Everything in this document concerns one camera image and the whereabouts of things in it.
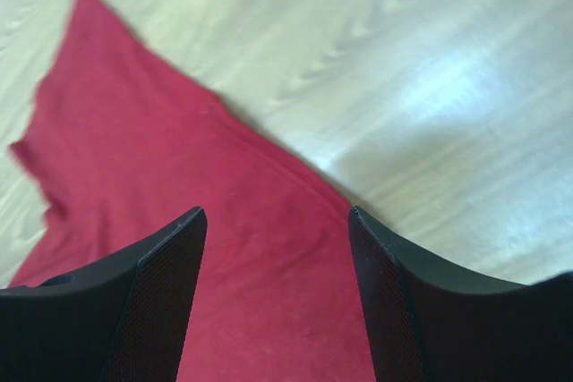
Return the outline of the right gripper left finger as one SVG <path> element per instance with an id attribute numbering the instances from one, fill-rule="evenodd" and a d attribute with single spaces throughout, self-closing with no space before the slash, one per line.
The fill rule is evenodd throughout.
<path id="1" fill-rule="evenodd" d="M 205 248 L 193 208 L 103 259 L 1 292 L 3 381 L 174 381 Z"/>

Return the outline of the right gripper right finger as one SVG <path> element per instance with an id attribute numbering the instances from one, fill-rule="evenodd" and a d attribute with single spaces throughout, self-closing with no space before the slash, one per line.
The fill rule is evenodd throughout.
<path id="1" fill-rule="evenodd" d="M 572 275 L 517 284 L 461 267 L 363 208 L 348 228 L 379 381 L 569 381 Z"/>

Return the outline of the red t-shirt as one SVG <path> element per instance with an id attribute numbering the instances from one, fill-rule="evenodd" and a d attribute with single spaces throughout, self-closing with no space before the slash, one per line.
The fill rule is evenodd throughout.
<path id="1" fill-rule="evenodd" d="M 179 379 L 373 380 L 349 203 L 102 0 L 76 0 L 10 149 L 48 204 L 13 285 L 100 259 L 200 206 L 207 241 Z"/>

